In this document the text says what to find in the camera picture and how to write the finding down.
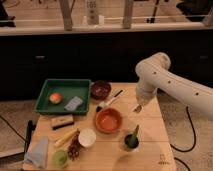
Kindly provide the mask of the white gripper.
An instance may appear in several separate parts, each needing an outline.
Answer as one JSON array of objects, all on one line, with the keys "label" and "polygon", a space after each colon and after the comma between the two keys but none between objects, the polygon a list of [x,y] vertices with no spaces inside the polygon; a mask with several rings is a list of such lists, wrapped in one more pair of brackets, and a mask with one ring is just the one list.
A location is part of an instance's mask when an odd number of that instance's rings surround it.
[{"label": "white gripper", "polygon": [[157,88],[153,85],[139,81],[136,85],[136,99],[139,105],[147,105],[155,96]]}]

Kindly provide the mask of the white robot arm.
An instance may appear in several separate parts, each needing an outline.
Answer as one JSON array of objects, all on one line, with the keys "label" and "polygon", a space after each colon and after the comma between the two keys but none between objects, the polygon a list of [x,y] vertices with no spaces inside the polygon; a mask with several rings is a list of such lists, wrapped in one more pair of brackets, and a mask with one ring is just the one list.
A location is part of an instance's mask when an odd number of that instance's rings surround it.
[{"label": "white robot arm", "polygon": [[139,77],[136,99],[147,105],[160,88],[176,100],[198,110],[213,120],[213,88],[198,84],[169,72],[170,58],[163,52],[141,60],[135,67]]}]

